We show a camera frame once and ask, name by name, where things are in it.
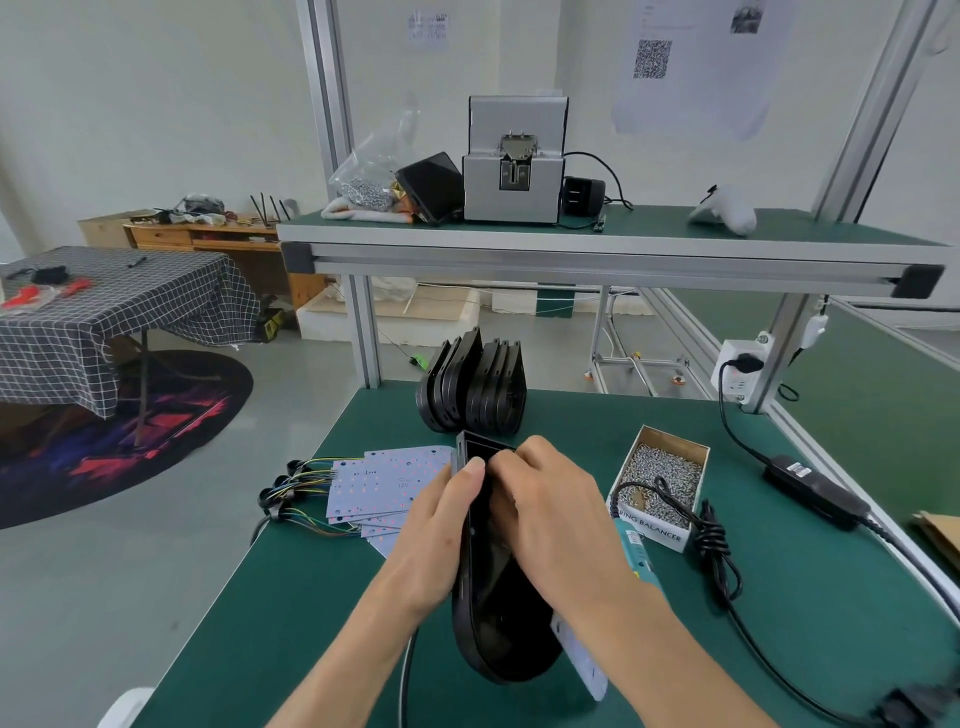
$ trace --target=power strip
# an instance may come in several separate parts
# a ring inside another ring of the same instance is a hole
[[[720,348],[717,363],[713,367],[713,374],[710,375],[710,384],[713,385],[714,389],[720,391],[720,367],[725,361],[736,359],[741,354],[749,354],[765,362],[773,343],[773,335],[766,331],[762,331],[755,341],[727,339]],[[727,367],[723,374],[723,394],[734,398],[740,404],[749,404],[759,379],[759,371],[745,374],[734,367]]]

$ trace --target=wooden drawer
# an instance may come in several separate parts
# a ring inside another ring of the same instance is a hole
[[[190,242],[190,231],[158,230],[156,228],[133,228],[132,230],[137,248],[142,248],[144,243],[159,243],[179,248],[191,248],[193,246]]]
[[[193,248],[185,245],[176,245],[171,243],[137,243],[137,250],[141,251],[177,251],[179,253],[189,253]]]

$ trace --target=checkered tablecloth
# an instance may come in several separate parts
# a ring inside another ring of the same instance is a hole
[[[128,268],[129,263],[147,259]],[[71,280],[93,287],[35,311],[0,313],[0,400],[80,404],[108,417],[118,380],[108,342],[162,328],[218,347],[253,339],[259,303],[236,265],[222,253],[165,253],[65,247],[0,265],[9,299],[29,284],[21,268],[65,265]]]

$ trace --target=table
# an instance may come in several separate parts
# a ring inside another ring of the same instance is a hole
[[[259,303],[223,254],[64,247],[0,266],[0,278],[55,265],[93,287],[0,316],[2,401],[76,403],[108,417],[118,390],[110,339],[149,328],[210,347],[253,339]],[[4,281],[13,292],[28,282],[29,276]]]
[[[318,454],[429,443],[452,445],[420,421],[415,384],[360,390]],[[795,452],[762,416],[731,411],[760,449]],[[956,631],[924,588],[863,533],[842,533],[767,486],[750,455],[724,433],[715,403],[531,391],[519,442],[534,432],[590,471],[606,492],[640,426],[712,448],[704,493],[728,529],[744,573],[744,619],[786,674],[831,707],[862,713],[892,685],[943,678]],[[262,483],[249,483],[251,523]],[[314,505],[315,513],[322,507]],[[648,543],[674,610],[704,648],[780,725],[830,725],[789,697],[715,613],[701,574],[681,554]],[[318,659],[382,563],[368,544],[324,540],[271,524],[251,548],[156,688],[134,728],[259,728]],[[396,725],[398,670],[369,725]],[[954,713],[948,725],[960,725]],[[630,726],[611,687],[594,704],[565,657],[545,675],[500,688],[457,652],[449,603],[420,630],[410,685],[415,726]]]
[[[249,220],[220,227],[177,223],[125,225],[132,247],[142,251],[215,251],[226,253],[259,295],[289,294],[294,308],[300,308],[326,288],[326,276],[287,273],[278,255],[276,226]]]

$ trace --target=white cloth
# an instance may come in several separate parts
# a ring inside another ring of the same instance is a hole
[[[325,220],[364,220],[369,223],[400,223],[410,225],[414,218],[409,212],[376,212],[357,207],[346,197],[338,197],[320,213]]]

